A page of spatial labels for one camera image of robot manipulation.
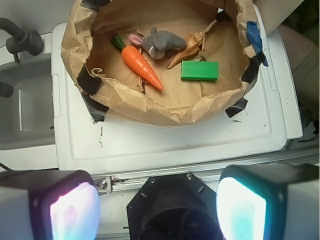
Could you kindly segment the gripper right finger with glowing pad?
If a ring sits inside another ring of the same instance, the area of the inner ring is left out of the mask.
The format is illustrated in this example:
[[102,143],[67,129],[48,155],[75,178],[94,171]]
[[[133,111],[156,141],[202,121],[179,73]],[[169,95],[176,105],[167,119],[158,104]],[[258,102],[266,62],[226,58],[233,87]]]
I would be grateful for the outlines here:
[[220,175],[216,210],[227,240],[318,240],[320,168],[229,165]]

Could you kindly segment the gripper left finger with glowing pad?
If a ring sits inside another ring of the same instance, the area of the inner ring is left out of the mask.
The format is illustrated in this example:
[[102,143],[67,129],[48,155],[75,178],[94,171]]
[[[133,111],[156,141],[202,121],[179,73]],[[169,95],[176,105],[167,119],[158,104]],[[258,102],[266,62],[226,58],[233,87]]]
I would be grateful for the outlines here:
[[98,191],[84,170],[0,174],[2,240],[94,240],[99,222]]

